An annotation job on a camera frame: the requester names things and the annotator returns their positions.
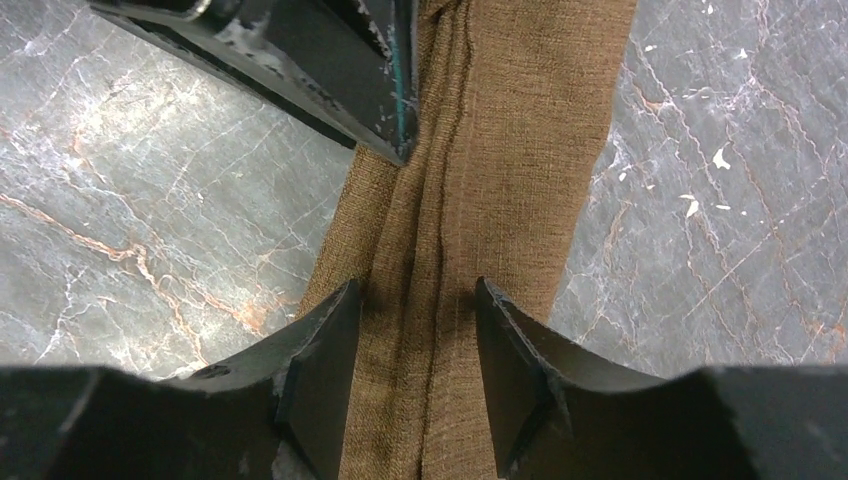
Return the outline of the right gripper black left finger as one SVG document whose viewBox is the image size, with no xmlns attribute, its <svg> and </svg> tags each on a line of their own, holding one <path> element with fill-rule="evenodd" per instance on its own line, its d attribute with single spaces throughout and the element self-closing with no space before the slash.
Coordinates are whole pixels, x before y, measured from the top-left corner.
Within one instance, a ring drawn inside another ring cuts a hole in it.
<svg viewBox="0 0 848 480">
<path fill-rule="evenodd" d="M 186 378 L 103 365 L 1 370 L 5 479 L 335 479 L 359 340 L 348 281 Z"/>
</svg>

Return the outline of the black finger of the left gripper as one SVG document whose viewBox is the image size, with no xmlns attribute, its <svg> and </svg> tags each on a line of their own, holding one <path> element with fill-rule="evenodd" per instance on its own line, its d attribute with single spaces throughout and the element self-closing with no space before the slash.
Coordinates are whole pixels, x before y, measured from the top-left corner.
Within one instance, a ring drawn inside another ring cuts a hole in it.
<svg viewBox="0 0 848 480">
<path fill-rule="evenodd" d="M 418 137 L 415 1 L 94 1 L 103 19 L 346 147 L 406 164 Z"/>
</svg>

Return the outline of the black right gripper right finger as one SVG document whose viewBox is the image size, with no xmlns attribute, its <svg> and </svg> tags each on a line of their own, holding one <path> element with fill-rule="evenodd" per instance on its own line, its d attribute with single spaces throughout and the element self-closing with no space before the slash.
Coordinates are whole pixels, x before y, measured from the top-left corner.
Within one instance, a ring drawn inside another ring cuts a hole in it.
<svg viewBox="0 0 848 480">
<path fill-rule="evenodd" d="M 843 365 L 704 366 L 662 379 L 597 355 L 486 278 L 476 336 L 502 479 L 843 479 Z"/>
</svg>

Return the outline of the brown cloth napkin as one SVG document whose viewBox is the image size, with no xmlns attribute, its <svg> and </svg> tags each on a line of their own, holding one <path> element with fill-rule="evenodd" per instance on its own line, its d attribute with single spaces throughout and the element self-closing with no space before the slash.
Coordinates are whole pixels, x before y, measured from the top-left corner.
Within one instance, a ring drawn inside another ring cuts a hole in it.
<svg viewBox="0 0 848 480">
<path fill-rule="evenodd" d="M 344 479 L 492 479 L 474 288 L 548 318 L 636 10 L 615 1 L 424 1 L 419 137 L 359 147 L 300 303 L 357 279 Z"/>
</svg>

